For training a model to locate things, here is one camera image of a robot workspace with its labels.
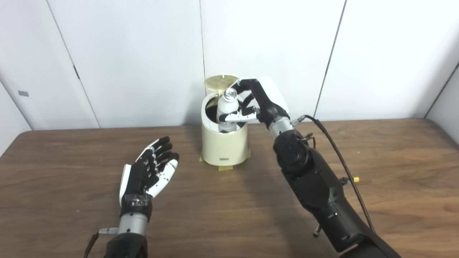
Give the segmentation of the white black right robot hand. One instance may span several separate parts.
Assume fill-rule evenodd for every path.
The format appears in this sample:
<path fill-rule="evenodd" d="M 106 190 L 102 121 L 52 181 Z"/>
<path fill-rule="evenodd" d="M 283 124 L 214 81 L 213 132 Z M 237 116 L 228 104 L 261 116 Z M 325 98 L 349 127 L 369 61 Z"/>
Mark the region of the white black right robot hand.
<path fill-rule="evenodd" d="M 278 120 L 290 120 L 288 106 L 280 90 L 269 76 L 238 79 L 230 87 L 236 95 L 249 91 L 249 95 L 236 110 L 217 114 L 220 124 L 245 123 L 258 120 L 270 129 Z"/>

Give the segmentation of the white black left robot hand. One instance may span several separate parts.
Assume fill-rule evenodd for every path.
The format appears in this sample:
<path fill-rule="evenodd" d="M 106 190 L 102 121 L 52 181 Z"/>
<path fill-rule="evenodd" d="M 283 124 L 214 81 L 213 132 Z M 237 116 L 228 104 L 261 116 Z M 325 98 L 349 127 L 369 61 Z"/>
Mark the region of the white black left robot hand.
<path fill-rule="evenodd" d="M 123 167 L 120 183 L 120 216 L 143 214 L 149 221 L 152 199 L 170 182 L 179 164 L 179 154 L 172 152 L 170 137 L 149 144 L 133 164 Z"/>

